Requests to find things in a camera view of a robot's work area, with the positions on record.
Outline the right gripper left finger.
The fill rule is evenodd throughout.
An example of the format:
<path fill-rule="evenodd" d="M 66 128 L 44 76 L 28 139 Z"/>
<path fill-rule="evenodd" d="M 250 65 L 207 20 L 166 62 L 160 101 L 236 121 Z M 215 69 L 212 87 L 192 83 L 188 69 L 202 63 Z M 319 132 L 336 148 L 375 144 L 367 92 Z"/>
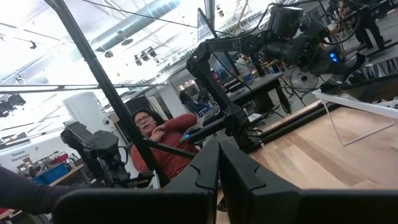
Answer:
<path fill-rule="evenodd" d="M 161 189 L 83 189 L 56 205 L 54 224 L 215 224 L 219 141 L 208 141 Z"/>

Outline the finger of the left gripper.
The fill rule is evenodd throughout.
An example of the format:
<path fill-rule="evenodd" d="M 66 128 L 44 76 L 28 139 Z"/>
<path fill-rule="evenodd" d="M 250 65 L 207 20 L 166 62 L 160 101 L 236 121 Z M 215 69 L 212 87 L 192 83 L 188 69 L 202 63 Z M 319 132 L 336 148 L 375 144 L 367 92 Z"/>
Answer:
<path fill-rule="evenodd" d="M 340 86 L 349 78 L 355 71 L 361 69 L 366 62 L 366 56 L 357 53 L 348 61 L 343 63 L 333 62 L 326 70 L 326 74 L 331 74 L 331 77 L 321 86 L 322 93 L 339 93 Z"/>

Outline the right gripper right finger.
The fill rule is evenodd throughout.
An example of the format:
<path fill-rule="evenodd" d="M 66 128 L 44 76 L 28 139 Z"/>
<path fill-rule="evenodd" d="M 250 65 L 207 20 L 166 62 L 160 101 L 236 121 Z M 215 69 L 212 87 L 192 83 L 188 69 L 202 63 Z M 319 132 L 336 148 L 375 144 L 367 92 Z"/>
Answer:
<path fill-rule="evenodd" d="M 398 190 L 301 189 L 229 141 L 219 162 L 230 224 L 398 224 Z"/>

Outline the black computer tower blue lights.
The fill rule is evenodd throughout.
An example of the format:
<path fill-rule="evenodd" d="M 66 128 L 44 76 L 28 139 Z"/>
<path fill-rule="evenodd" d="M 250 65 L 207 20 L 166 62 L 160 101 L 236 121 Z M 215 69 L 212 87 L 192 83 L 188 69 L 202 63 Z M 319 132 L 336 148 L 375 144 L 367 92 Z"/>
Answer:
<path fill-rule="evenodd" d="M 343 63 L 343 59 L 341 58 L 340 52 L 337 47 L 335 46 L 327 46 L 325 48 L 329 58 L 334 62 L 338 64 Z"/>

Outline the round floor fan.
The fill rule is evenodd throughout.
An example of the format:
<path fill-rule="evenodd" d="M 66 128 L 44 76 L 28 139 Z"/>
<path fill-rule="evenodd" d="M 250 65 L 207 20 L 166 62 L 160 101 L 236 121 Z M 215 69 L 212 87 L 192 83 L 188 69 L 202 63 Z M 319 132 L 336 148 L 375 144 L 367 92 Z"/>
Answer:
<path fill-rule="evenodd" d="M 290 86 L 301 93 L 308 93 L 316 89 L 318 81 L 317 76 L 301 72 L 298 68 L 294 68 L 289 75 Z"/>

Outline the person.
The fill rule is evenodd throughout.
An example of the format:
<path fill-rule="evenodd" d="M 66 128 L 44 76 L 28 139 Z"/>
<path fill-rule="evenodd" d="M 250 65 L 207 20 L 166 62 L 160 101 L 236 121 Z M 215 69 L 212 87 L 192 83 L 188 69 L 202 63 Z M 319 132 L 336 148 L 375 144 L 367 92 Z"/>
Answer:
<path fill-rule="evenodd" d="M 176 118 L 164 120 L 157 112 L 143 108 L 137 110 L 132 118 L 141 134 L 150 140 L 194 154 L 199 152 L 194 144 L 180 142 L 185 131 L 197 123 L 197 117 L 194 114 L 185 113 Z M 191 161 L 159 149 L 152 148 L 151 151 L 170 179 L 178 176 Z"/>
<path fill-rule="evenodd" d="M 183 105 L 185 105 L 190 111 L 193 111 L 194 113 L 199 115 L 199 117 L 203 116 L 203 114 L 208 109 L 207 106 L 193 100 L 188 94 L 183 91 L 180 92 L 179 98 Z"/>

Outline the black mouse blue light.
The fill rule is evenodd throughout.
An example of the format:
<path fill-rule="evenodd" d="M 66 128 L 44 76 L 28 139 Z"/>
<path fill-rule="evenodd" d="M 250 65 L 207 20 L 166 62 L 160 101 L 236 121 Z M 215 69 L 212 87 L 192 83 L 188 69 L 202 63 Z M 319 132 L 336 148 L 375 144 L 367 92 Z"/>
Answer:
<path fill-rule="evenodd" d="M 188 128 L 188 129 L 184 132 L 183 136 L 181 137 L 180 143 L 183 143 L 183 142 L 187 141 L 187 140 L 189 139 L 190 136 L 192 136 L 192 135 L 194 135 L 194 134 L 200 132 L 201 129 L 202 129 L 202 127 L 199 127 L 199 126 L 192 126 L 192 127 Z"/>

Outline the blue storage bin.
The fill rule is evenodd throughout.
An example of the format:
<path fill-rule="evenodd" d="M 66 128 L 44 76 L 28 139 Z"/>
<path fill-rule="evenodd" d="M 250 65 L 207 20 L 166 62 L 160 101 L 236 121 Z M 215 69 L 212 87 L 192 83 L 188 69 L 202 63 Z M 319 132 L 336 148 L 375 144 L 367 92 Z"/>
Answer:
<path fill-rule="evenodd" d="M 59 164 L 41 172 L 32 180 L 37 184 L 50 185 L 52 182 L 55 182 L 68 173 L 68 167 L 65 164 Z"/>

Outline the black keyboard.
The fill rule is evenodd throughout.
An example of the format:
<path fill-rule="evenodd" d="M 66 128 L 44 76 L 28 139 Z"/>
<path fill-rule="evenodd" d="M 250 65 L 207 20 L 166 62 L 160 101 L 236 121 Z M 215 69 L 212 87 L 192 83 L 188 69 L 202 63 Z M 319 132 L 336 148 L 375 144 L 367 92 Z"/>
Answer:
<path fill-rule="evenodd" d="M 205 112 L 205 114 L 203 116 L 202 126 L 207 126 L 207 125 L 211 124 L 212 122 L 222 118 L 223 116 L 224 116 L 223 112 L 219 106 L 211 107 L 210 109 L 208 109 Z"/>

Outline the white equipment sign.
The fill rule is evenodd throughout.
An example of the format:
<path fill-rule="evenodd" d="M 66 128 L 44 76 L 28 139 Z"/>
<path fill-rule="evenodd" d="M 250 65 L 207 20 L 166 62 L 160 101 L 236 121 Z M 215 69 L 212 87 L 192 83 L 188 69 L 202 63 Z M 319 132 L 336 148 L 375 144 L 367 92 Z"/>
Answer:
<path fill-rule="evenodd" d="M 56 151 L 72 153 L 72 149 L 64 144 L 59 137 L 50 138 L 0 152 L 0 166 L 17 172 L 17 167 L 23 165 L 25 161 L 35 163 Z"/>

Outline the silver ceiling duct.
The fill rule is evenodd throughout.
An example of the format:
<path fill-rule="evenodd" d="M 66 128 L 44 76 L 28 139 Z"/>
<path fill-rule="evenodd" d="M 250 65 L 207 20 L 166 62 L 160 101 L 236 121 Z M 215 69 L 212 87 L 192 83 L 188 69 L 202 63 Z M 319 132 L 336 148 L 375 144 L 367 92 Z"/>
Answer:
<path fill-rule="evenodd" d="M 130 36 L 146 28 L 156 19 L 160 19 L 181 5 L 182 0 L 153 0 L 121 22 L 112 26 L 96 38 L 90 45 L 97 52 L 106 52 L 124 42 Z"/>

